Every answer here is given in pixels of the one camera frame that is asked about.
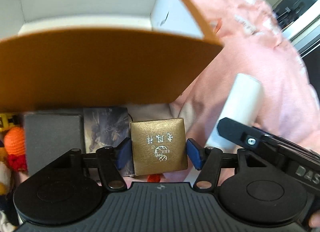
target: black circular pad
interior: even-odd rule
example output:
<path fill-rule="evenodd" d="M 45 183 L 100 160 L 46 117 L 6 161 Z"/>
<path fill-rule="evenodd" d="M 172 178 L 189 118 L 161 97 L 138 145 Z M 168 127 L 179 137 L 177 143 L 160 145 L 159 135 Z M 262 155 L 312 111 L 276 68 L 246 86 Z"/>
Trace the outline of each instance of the black circular pad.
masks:
<path fill-rule="evenodd" d="M 248 168 L 226 179 L 219 200 L 232 215 L 249 223 L 277 225 L 296 219 L 307 192 L 293 178 L 269 168 Z"/>
<path fill-rule="evenodd" d="M 256 180 L 247 186 L 247 192 L 257 200 L 273 201 L 283 196 L 284 189 L 274 181 Z"/>
<path fill-rule="evenodd" d="M 92 179 L 70 169 L 45 170 L 22 183 L 13 200 L 23 220 L 43 225 L 73 223 L 93 212 L 102 189 Z"/>

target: ridged black surface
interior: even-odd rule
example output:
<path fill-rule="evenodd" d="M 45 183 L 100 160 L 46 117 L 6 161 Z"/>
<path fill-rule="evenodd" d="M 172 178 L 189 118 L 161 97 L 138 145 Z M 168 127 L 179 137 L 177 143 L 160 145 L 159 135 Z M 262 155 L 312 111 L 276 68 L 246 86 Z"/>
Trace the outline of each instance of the ridged black surface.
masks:
<path fill-rule="evenodd" d="M 50 228 L 25 223 L 18 232 L 303 232 L 297 224 L 256 228 L 229 217 L 212 195 L 193 191 L 188 183 L 134 183 L 110 194 L 102 207 L 78 223 Z"/>

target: red knitted fabric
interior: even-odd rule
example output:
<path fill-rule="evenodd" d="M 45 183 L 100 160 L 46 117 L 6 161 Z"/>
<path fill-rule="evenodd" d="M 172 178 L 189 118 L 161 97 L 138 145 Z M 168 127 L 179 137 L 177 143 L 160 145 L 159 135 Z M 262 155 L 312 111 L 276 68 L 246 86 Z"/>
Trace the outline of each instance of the red knitted fabric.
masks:
<path fill-rule="evenodd" d="M 148 176 L 148 182 L 160 182 L 161 174 L 150 174 Z"/>
<path fill-rule="evenodd" d="M 26 155 L 8 155 L 7 157 L 9 167 L 14 171 L 26 171 L 27 162 Z"/>

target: yellow plastic toy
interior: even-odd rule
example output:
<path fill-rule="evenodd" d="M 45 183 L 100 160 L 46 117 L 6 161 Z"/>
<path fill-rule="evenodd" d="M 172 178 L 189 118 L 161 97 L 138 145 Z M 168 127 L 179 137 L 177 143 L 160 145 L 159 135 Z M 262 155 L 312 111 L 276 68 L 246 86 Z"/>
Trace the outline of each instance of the yellow plastic toy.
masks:
<path fill-rule="evenodd" d="M 0 113 L 0 132 L 20 126 L 18 113 Z"/>

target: scorpion logo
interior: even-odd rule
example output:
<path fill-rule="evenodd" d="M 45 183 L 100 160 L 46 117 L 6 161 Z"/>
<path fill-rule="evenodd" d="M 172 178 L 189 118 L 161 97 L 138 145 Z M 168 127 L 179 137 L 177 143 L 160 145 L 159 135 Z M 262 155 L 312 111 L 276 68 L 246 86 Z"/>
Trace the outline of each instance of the scorpion logo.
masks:
<path fill-rule="evenodd" d="M 167 147 L 165 146 L 158 146 L 155 150 L 155 154 L 154 156 L 159 158 L 159 161 L 166 161 L 167 160 L 167 156 L 164 155 L 166 153 L 170 153 L 170 150 L 167 149 Z"/>

